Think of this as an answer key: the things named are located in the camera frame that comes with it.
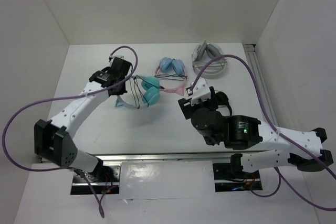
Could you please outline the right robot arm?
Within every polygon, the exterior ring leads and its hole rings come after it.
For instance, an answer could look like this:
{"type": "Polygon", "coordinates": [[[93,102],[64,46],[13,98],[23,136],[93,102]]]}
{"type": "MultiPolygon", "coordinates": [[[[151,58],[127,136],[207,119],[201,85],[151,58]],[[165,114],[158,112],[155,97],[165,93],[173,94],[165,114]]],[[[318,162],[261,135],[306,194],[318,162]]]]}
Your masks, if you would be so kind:
{"type": "Polygon", "coordinates": [[[278,128],[257,118],[244,115],[224,116],[220,106],[230,108],[223,92],[209,88],[210,97],[191,104],[191,98],[182,98],[178,104],[184,117],[210,146],[223,143],[235,150],[230,157],[229,172],[235,178],[263,168],[294,166],[302,172],[319,172],[333,164],[331,151],[324,150],[327,139],[323,128],[309,132],[278,128]]]}

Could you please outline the teal cat-ear headphones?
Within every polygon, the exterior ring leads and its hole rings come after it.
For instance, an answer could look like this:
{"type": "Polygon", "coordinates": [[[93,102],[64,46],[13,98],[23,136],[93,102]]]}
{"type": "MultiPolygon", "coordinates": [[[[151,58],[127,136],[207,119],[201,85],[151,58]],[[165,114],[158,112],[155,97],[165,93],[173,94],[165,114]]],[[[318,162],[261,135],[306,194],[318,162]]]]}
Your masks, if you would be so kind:
{"type": "Polygon", "coordinates": [[[159,80],[153,76],[132,76],[134,86],[138,89],[139,95],[133,91],[134,104],[126,103],[120,95],[117,96],[114,107],[126,109],[142,109],[155,105],[160,99],[161,85],[159,80]]]}

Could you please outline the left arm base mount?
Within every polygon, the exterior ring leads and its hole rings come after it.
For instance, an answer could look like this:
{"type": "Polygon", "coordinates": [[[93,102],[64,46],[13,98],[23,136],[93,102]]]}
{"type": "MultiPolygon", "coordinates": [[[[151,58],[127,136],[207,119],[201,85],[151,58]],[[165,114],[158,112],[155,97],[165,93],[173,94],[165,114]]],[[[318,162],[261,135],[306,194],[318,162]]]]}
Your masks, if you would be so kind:
{"type": "MultiPolygon", "coordinates": [[[[111,172],[108,174],[105,172],[102,177],[94,178],[93,176],[85,173],[88,181],[90,181],[96,194],[102,195],[106,193],[107,195],[116,195],[120,191],[120,175],[121,175],[121,164],[112,163],[109,165],[111,172]]],[[[89,185],[76,172],[74,172],[71,184],[71,195],[92,195],[92,191],[89,185]]]]}

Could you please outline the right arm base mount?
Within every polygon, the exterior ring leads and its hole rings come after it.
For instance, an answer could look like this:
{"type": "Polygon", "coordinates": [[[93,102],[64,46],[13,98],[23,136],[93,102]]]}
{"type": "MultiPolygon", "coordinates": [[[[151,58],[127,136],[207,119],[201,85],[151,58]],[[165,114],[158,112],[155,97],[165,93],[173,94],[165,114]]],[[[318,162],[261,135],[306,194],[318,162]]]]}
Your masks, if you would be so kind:
{"type": "Polygon", "coordinates": [[[240,153],[231,152],[214,152],[210,153],[213,167],[213,176],[216,192],[234,192],[234,191],[250,191],[262,190],[262,183],[260,173],[258,171],[253,173],[235,171],[231,164],[231,156],[240,153]]]}

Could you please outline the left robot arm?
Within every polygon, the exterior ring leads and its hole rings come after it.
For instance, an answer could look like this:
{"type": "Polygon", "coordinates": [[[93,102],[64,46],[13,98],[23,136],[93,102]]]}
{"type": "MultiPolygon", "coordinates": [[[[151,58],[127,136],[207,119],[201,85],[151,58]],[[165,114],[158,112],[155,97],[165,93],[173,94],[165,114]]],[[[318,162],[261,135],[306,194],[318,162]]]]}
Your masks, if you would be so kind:
{"type": "Polygon", "coordinates": [[[34,125],[34,151],[61,168],[81,170],[91,181],[99,181],[108,171],[98,157],[78,149],[73,138],[87,117],[112,95],[126,92],[123,82],[132,63],[116,57],[111,65],[96,71],[80,94],[48,121],[34,125]]]}

